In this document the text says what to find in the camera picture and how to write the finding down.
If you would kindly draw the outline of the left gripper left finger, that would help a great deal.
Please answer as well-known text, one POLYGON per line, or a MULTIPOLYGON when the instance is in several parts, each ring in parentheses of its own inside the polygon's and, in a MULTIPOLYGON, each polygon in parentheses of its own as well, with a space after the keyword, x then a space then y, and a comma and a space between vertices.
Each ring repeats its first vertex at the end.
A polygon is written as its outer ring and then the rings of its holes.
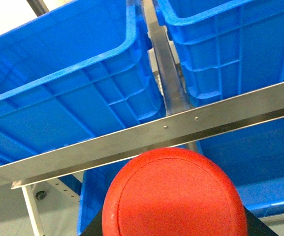
POLYGON ((90 222, 80 236, 103 236, 102 232, 102 209, 97 213, 95 218, 90 222))

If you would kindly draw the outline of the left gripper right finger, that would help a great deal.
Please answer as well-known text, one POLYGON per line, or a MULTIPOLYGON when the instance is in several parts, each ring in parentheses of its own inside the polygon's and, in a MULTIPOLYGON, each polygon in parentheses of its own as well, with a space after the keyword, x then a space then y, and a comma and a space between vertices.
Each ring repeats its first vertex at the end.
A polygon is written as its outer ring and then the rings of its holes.
POLYGON ((278 236, 272 229, 244 207, 247 219, 248 236, 278 236))

